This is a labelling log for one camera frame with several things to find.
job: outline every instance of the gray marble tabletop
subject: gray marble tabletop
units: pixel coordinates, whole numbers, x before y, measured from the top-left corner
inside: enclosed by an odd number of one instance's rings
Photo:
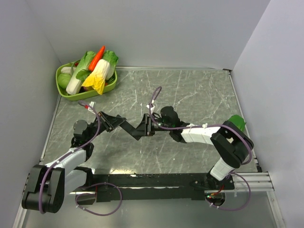
[[[173,106],[181,120],[193,124],[222,124],[231,115],[240,114],[228,71],[222,70],[118,70],[116,88],[87,99],[96,101],[96,110],[121,115],[133,126],[141,121],[152,92],[162,86],[155,112]],[[70,148],[73,124],[80,119],[88,123],[94,114],[61,98],[45,151],[44,163]],[[81,166],[95,173],[190,173],[208,172],[219,159],[212,145],[177,143],[168,132],[153,137],[133,139],[121,128],[103,132],[94,141],[91,158]],[[257,172],[254,161],[238,172]]]

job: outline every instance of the robotic arm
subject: robotic arm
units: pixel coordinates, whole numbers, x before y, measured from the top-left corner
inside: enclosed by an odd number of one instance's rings
[[[118,126],[123,128],[134,139],[139,140],[143,136],[153,136],[157,131],[169,131],[173,140],[182,143],[206,143],[213,144],[218,150],[221,158],[211,168],[207,177],[209,180],[218,185],[223,182],[224,178],[234,169],[239,168],[245,158],[248,156],[248,149],[244,143],[236,137],[234,133],[223,127],[212,128],[188,128],[182,130],[165,130],[161,127],[192,127],[193,124],[181,121],[173,107],[166,106],[161,109],[161,114],[152,113],[156,123],[152,121],[149,114],[144,114],[140,124],[134,128],[127,120],[119,115],[110,116],[104,112],[99,112],[100,128],[98,134],[103,131],[111,132]],[[241,136],[250,149],[254,145],[252,141],[232,122],[225,121],[223,125],[232,128]],[[71,141],[71,148],[67,153],[71,155],[62,156],[63,159],[57,159],[46,165],[35,165],[29,175],[22,206],[25,209],[39,210],[39,189],[42,178],[46,170],[51,165],[55,165],[47,176],[47,182],[43,188],[42,207],[44,212],[56,213],[64,199],[64,195],[74,191],[79,186],[90,186],[94,182],[92,170],[90,168],[78,167],[78,165],[87,161],[93,152],[94,145],[89,143],[83,149],[74,151],[75,148],[88,142],[97,132],[97,118],[90,124],[85,120],[79,120],[74,124],[74,137]]]

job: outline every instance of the white cylinder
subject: white cylinder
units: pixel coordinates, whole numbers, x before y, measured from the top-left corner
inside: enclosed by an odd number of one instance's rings
[[[232,170],[234,170],[233,167],[230,165],[227,165],[226,162],[222,158],[218,160],[218,162],[214,165],[212,168],[210,174],[216,178],[217,180],[221,181],[224,179]]]

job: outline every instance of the yellow vegetable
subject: yellow vegetable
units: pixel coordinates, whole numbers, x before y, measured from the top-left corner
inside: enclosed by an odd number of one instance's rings
[[[100,59],[94,68],[94,71],[85,79],[82,86],[91,86],[100,95],[103,94],[105,86],[105,77],[110,69],[110,63]]]

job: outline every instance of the white wall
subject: white wall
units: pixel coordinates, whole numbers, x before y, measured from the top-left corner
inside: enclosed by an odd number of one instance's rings
[[[232,69],[269,0],[26,0],[60,61],[102,45],[120,66]]]
[[[0,221],[12,227],[22,190],[37,164],[57,100],[59,66],[23,0],[0,7]]]
[[[271,0],[233,70],[258,160],[287,227],[304,224],[304,1]]]

